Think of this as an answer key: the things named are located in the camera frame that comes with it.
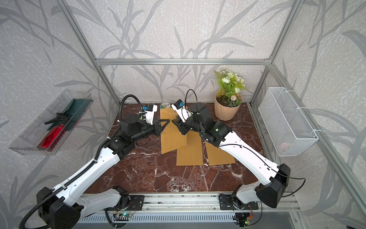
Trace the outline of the kraft file bag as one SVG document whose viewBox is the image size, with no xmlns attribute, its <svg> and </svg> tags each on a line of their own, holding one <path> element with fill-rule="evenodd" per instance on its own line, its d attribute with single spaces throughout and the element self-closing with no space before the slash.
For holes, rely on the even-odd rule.
<svg viewBox="0 0 366 229">
<path fill-rule="evenodd" d="M 229 153 L 220 148 L 216 148 L 212 144 L 205 142 L 208 163 L 210 166 L 235 164 L 235 159 Z"/>
<path fill-rule="evenodd" d="M 187 134 L 187 145 L 177 149 L 177 166 L 201 166 L 203 165 L 202 139 L 197 132 L 190 131 Z"/>
<path fill-rule="evenodd" d="M 172 108 L 160 110 L 161 119 L 169 119 L 170 122 L 161 133 L 161 150 L 162 154 L 174 151 L 187 145 L 187 136 L 182 135 L 173 123 L 178 114 Z"/>
</svg>

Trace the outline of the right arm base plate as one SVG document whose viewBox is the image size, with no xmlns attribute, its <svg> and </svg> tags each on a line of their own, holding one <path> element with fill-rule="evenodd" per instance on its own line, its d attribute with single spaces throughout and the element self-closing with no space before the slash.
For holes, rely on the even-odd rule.
<svg viewBox="0 0 366 229">
<path fill-rule="evenodd" d="M 220 194 L 218 196 L 220 210 L 258 210 L 257 202 L 247 204 L 241 202 L 235 195 Z"/>
</svg>

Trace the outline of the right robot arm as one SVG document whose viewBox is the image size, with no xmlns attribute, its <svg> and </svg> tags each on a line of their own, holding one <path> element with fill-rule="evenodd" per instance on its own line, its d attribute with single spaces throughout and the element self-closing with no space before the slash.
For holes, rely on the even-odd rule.
<svg viewBox="0 0 366 229">
<path fill-rule="evenodd" d="M 182 100 L 172 104 L 177 113 L 173 123 L 182 135 L 194 131 L 207 143 L 219 148 L 244 165 L 257 178 L 257 182 L 238 186 L 231 194 L 235 208 L 241 210 L 251 202 L 260 201 L 276 208 L 288 187 L 291 169 L 286 164 L 278 165 L 250 147 L 227 124 L 215 121 L 203 103 L 186 108 Z"/>
</svg>

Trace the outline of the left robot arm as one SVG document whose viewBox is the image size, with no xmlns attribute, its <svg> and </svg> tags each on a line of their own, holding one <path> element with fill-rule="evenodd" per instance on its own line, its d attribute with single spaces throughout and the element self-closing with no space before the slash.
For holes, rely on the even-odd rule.
<svg viewBox="0 0 366 229">
<path fill-rule="evenodd" d="M 36 206 L 24 216 L 19 227 L 25 229 L 28 219 L 37 213 L 46 223 L 45 229 L 71 229 L 81 218 L 100 210 L 129 207 L 129 193 L 119 186 L 88 198 L 82 195 L 108 169 L 123 160 L 139 140 L 160 136 L 169 123 L 168 119 L 141 119 L 138 114 L 120 120 L 115 134 L 102 142 L 90 162 L 54 188 L 43 188 L 37 193 Z"/>
</svg>

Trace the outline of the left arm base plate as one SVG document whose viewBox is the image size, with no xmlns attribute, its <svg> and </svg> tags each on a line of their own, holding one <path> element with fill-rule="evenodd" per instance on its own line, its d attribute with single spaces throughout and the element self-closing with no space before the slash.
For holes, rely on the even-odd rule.
<svg viewBox="0 0 366 229">
<path fill-rule="evenodd" d="M 125 195 L 117 202 L 117 205 L 107 208 L 108 211 L 127 210 L 141 211 L 144 204 L 144 195 Z"/>
</svg>

